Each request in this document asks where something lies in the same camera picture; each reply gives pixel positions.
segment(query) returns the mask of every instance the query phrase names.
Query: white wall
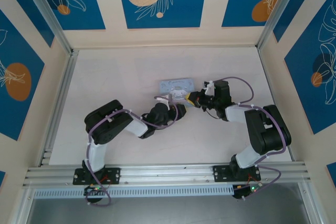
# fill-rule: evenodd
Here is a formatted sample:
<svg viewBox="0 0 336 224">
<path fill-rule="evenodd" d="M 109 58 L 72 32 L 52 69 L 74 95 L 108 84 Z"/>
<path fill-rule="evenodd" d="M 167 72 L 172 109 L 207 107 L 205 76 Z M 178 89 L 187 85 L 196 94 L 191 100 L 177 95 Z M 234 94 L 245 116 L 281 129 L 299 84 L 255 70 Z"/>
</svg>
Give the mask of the white wall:
<svg viewBox="0 0 336 224">
<path fill-rule="evenodd" d="M 222 28 L 228 0 L 204 0 L 200 28 L 127 29 L 121 0 L 97 0 L 106 30 L 72 30 L 74 48 L 168 45 L 255 45 L 263 26 Z"/>
<path fill-rule="evenodd" d="M 35 166 L 67 62 L 58 41 L 51 48 L 16 0 L 1 0 L 0 9 L 45 63 L 18 141 L 0 134 L 0 170 L 6 178 L 0 192 L 0 223 L 7 223 L 27 168 Z"/>
<path fill-rule="evenodd" d="M 292 135 L 292 150 L 304 160 L 329 223 L 336 222 L 336 188 L 326 165 L 336 161 L 336 124 L 312 134 L 284 57 L 326 0 L 305 0 L 279 43 L 273 34 L 261 50 L 276 104 Z"/>
</svg>

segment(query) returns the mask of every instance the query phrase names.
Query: small white object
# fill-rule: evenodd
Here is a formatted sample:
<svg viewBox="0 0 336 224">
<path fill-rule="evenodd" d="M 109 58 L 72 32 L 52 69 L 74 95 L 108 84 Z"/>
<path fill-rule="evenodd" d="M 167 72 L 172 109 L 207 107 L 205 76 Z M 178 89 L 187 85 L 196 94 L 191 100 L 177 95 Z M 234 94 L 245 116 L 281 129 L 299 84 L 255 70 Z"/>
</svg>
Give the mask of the small white object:
<svg viewBox="0 0 336 224">
<path fill-rule="evenodd" d="M 256 153 L 251 145 L 236 155 L 237 164 L 242 169 L 254 166 L 254 163 L 260 158 L 259 153 Z"/>
<path fill-rule="evenodd" d="M 148 130 L 147 125 L 134 116 L 131 115 L 131 117 L 133 118 L 133 121 L 127 125 L 125 130 L 133 133 L 137 137 L 142 136 Z"/>
<path fill-rule="evenodd" d="M 205 88 L 206 95 L 215 95 L 215 84 L 213 81 L 209 81 L 209 84 Z"/>
<path fill-rule="evenodd" d="M 85 165 L 88 166 L 88 160 L 90 161 L 90 165 L 92 171 L 95 173 L 102 169 L 105 165 L 104 158 L 106 153 L 107 144 L 91 144 L 89 151 L 89 159 L 85 158 Z"/>
<path fill-rule="evenodd" d="M 250 110 L 250 108 L 239 107 L 238 105 L 232 105 L 225 109 L 226 118 L 230 122 L 245 123 L 245 111 Z"/>
</svg>

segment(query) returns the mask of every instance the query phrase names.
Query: orange circle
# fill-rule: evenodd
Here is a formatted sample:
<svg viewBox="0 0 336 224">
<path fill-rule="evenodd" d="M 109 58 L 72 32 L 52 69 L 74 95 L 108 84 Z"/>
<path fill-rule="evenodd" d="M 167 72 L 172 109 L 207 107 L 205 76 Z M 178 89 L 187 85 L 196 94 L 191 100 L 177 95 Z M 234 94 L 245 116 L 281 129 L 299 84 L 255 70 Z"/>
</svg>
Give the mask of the orange circle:
<svg viewBox="0 0 336 224">
<path fill-rule="evenodd" d="M 26 100 L 32 88 L 28 68 L 22 63 L 12 63 L 7 67 L 5 77 L 8 79 L 6 81 L 6 89 L 9 96 L 20 102 Z"/>
<path fill-rule="evenodd" d="M 311 76 L 311 84 L 313 84 L 314 87 L 319 87 L 322 84 L 322 75 L 318 72 L 313 73 Z"/>
<path fill-rule="evenodd" d="M 268 20 L 271 11 L 273 10 L 278 0 L 262 0 L 252 10 L 252 19 L 255 22 L 265 22 Z"/>
<path fill-rule="evenodd" d="M 57 10 L 59 11 L 59 13 L 61 13 L 63 15 L 69 15 L 70 14 L 70 8 L 66 5 L 57 6 Z"/>
</svg>

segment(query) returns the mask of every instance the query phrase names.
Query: floor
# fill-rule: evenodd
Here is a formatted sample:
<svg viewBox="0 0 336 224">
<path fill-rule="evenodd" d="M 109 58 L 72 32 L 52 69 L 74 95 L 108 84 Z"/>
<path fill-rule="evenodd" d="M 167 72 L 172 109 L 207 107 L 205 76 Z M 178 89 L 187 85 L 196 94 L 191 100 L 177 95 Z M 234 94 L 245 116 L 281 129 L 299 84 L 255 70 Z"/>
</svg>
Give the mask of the floor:
<svg viewBox="0 0 336 224">
<path fill-rule="evenodd" d="M 73 73 L 50 165 L 81 164 L 87 133 L 84 118 L 118 99 L 138 115 L 155 105 L 161 80 L 192 78 L 195 89 L 204 81 L 237 76 L 255 90 L 252 102 L 273 104 L 255 47 L 142 47 L 81 50 Z M 250 97 L 248 87 L 229 80 L 234 102 Z M 174 126 L 141 140 L 126 131 L 108 145 L 106 164 L 222 163 L 249 144 L 245 124 L 215 120 L 201 109 L 188 108 Z M 291 161 L 288 152 L 268 161 Z"/>
</svg>

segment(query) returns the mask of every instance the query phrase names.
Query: yellow part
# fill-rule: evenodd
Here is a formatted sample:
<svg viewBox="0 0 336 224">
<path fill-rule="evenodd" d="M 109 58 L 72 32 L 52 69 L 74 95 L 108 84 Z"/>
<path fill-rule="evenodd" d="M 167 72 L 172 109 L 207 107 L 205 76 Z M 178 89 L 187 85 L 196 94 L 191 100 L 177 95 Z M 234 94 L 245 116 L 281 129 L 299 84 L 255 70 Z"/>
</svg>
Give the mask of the yellow part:
<svg viewBox="0 0 336 224">
<path fill-rule="evenodd" d="M 187 95 L 185 96 L 185 99 L 186 99 L 187 102 L 190 103 L 192 106 L 195 106 L 195 104 L 194 104 L 192 101 L 189 100 L 189 95 L 190 95 L 190 93 L 187 94 Z"/>
</svg>

